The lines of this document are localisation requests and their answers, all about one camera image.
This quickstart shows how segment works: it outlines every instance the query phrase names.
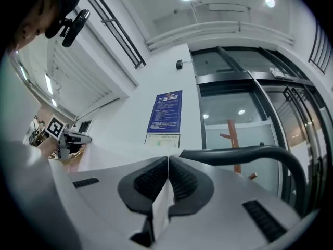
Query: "person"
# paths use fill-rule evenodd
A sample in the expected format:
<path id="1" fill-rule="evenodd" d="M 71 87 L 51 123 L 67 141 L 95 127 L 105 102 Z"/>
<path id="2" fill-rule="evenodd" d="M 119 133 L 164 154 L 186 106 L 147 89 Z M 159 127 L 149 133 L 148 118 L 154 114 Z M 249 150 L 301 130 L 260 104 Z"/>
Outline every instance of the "person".
<path id="1" fill-rule="evenodd" d="M 73 11 L 79 0 L 37 0 L 7 45 L 10 54 L 32 42 L 36 36 L 54 37 L 62 27 L 66 15 Z"/>

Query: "black curved handle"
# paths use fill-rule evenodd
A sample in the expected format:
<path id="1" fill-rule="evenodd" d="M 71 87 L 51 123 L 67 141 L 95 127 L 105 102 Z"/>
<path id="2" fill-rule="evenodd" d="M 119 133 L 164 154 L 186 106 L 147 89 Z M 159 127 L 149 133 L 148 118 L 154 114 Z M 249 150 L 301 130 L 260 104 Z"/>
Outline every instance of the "black curved handle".
<path id="1" fill-rule="evenodd" d="M 284 148 L 277 146 L 250 146 L 222 150 L 184 150 L 180 157 L 192 159 L 212 166 L 245 164 L 259 158 L 280 161 L 290 170 L 296 185 L 295 210 L 303 216 L 306 180 L 297 158 Z"/>

